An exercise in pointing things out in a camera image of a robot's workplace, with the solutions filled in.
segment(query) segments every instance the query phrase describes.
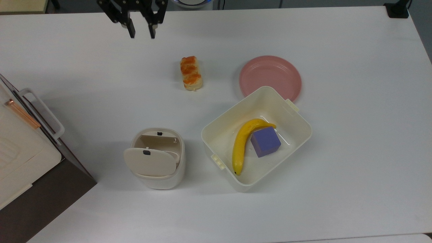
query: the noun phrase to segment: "pink plate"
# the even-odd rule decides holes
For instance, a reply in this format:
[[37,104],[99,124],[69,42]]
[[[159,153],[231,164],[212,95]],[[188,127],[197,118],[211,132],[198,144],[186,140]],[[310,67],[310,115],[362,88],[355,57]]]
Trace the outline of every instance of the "pink plate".
[[302,89],[302,79],[297,69],[287,60],[275,56],[260,56],[250,60],[241,69],[239,83],[245,97],[262,86],[270,86],[292,102]]

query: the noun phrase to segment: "bread roll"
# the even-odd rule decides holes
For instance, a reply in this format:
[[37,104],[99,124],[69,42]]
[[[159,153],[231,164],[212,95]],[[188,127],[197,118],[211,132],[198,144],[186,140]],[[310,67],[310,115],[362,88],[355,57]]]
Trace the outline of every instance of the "bread roll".
[[182,58],[180,70],[183,75],[183,85],[187,90],[197,90],[203,85],[203,78],[200,74],[197,57],[191,56]]

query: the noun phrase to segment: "container handle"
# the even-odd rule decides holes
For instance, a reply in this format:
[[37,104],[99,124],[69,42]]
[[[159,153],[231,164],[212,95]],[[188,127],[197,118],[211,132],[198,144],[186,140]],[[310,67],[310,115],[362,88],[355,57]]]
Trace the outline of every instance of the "container handle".
[[214,154],[210,157],[216,163],[216,165],[219,166],[219,169],[225,169],[226,168],[225,164],[222,162],[222,160],[217,155]]
[[293,102],[291,102],[291,100],[289,100],[289,99],[286,99],[285,100],[287,103],[288,103],[288,105],[289,106],[291,106],[291,108],[293,108],[294,110],[295,110],[295,112],[299,112],[299,108],[297,108],[297,106],[296,105],[294,105],[294,103]]
[[55,123],[57,123],[57,125],[59,126],[59,131],[52,134],[51,131],[49,129],[47,129],[48,133],[52,136],[53,139],[58,139],[61,135],[63,135],[64,133],[64,126],[60,123],[60,121],[57,119],[57,117],[54,116],[54,114],[51,112],[51,110],[47,107],[47,105],[41,100],[41,98],[39,98],[39,96],[37,96],[33,90],[29,89],[29,88],[25,88],[22,89],[18,92],[18,94],[22,97],[24,97],[24,95],[31,93],[36,99],[37,101],[39,101],[39,103],[43,106],[43,108],[48,112],[48,114],[50,116],[52,116],[52,118],[54,119]]

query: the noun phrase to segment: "banana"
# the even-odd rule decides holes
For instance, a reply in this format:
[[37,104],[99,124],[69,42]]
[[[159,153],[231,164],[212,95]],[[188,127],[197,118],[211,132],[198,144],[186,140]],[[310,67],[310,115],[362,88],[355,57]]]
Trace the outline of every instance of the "banana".
[[243,161],[245,160],[245,146],[249,135],[258,128],[273,127],[275,124],[266,122],[263,119],[252,119],[246,122],[238,131],[234,141],[234,148],[232,149],[232,167],[236,175],[240,175],[243,169]]

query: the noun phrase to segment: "oven handle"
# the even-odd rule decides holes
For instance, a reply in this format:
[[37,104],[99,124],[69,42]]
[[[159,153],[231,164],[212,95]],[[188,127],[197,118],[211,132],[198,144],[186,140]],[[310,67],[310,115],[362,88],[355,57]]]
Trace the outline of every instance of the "oven handle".
[[47,129],[47,131],[50,133],[50,135],[52,136],[53,139],[58,139],[61,135],[63,135],[64,133],[64,126],[60,123],[60,121],[57,119],[57,117],[54,116],[54,114],[51,112],[51,110],[47,107],[47,105],[41,100],[41,98],[39,98],[39,96],[37,96],[33,90],[31,90],[30,88],[25,88],[22,89],[18,92],[18,95],[20,95],[21,97],[24,97],[24,95],[31,93],[36,99],[37,101],[39,101],[39,103],[43,106],[43,108],[48,112],[48,114],[54,119],[55,123],[57,123],[58,127],[60,128],[59,131],[57,131],[56,133],[52,134],[51,131],[49,129]]

